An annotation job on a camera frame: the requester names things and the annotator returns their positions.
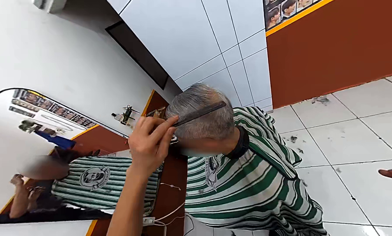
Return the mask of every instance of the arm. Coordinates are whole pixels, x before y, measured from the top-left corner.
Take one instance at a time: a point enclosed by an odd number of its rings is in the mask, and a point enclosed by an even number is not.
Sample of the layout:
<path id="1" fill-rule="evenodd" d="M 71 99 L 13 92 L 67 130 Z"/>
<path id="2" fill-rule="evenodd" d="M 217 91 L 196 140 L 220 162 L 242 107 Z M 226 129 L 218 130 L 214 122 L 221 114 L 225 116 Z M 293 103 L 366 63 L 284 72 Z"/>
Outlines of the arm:
<path id="1" fill-rule="evenodd" d="M 168 154 L 169 143 L 178 117 L 167 121 L 141 117 L 129 138 L 132 164 L 127 170 L 125 185 L 107 236 L 139 236 L 143 224 L 143 199 L 149 176 L 161 165 Z"/>

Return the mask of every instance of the black comb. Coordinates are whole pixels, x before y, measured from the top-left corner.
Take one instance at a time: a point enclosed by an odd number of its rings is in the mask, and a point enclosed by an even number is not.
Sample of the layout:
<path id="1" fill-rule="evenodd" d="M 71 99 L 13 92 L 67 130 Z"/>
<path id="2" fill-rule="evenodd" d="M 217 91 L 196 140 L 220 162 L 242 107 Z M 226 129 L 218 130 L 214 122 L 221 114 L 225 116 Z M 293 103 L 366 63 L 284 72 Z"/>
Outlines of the black comb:
<path id="1" fill-rule="evenodd" d="M 185 124 L 189 121 L 192 121 L 194 119 L 199 118 L 202 115 L 206 115 L 209 114 L 215 110 L 218 110 L 220 108 L 223 108 L 224 106 L 226 106 L 226 103 L 224 101 L 220 101 L 217 102 L 215 104 L 209 105 L 207 107 L 204 107 L 200 110 L 196 110 L 194 112 L 191 112 L 189 114 L 186 115 L 182 115 L 180 116 L 180 118 L 178 118 L 178 121 L 176 121 L 172 126 L 173 127 L 177 127 L 177 126 L 181 126 L 182 124 Z"/>

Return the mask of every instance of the barber cape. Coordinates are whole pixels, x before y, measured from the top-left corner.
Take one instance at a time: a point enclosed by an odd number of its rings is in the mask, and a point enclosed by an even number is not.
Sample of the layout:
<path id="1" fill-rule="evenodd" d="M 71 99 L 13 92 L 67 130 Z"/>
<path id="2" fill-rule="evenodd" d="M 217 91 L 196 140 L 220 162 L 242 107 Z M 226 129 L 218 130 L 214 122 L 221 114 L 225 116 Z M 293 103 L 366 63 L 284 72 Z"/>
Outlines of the barber cape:
<path id="1" fill-rule="evenodd" d="M 227 155 L 189 157 L 186 211 L 210 227 L 323 236 L 322 208 L 294 166 L 301 158 L 259 108 L 234 108 L 240 140 Z"/>
<path id="2" fill-rule="evenodd" d="M 52 194 L 77 207 L 115 209 L 125 185 L 126 170 L 131 163 L 132 159 L 129 157 L 116 157 L 112 154 L 77 158 L 69 164 L 68 176 L 53 182 Z M 162 167 L 163 165 L 148 179 L 144 216 L 153 210 Z"/>

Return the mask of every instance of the customer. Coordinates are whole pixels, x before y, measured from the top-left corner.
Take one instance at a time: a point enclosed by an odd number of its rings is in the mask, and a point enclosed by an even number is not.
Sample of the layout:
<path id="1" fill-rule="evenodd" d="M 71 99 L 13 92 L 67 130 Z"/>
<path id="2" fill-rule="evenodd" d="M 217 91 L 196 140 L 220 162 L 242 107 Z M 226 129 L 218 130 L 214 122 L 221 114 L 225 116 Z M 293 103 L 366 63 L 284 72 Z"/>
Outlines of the customer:
<path id="1" fill-rule="evenodd" d="M 167 116 L 227 105 L 185 125 L 175 135 L 189 153 L 185 209 L 211 227 L 266 229 L 278 235 L 322 236 L 321 206 L 308 195 L 274 119 L 255 107 L 232 108 L 220 91 L 195 84 L 179 94 Z"/>

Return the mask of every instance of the poster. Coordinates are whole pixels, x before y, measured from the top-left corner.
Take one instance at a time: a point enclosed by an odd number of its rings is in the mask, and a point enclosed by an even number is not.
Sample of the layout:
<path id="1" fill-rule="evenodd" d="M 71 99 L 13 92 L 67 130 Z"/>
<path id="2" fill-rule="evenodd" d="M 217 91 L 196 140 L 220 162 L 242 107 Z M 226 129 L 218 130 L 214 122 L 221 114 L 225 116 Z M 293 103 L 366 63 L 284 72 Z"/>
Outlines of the poster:
<path id="1" fill-rule="evenodd" d="M 285 22 L 320 0 L 264 0 L 266 31 Z"/>

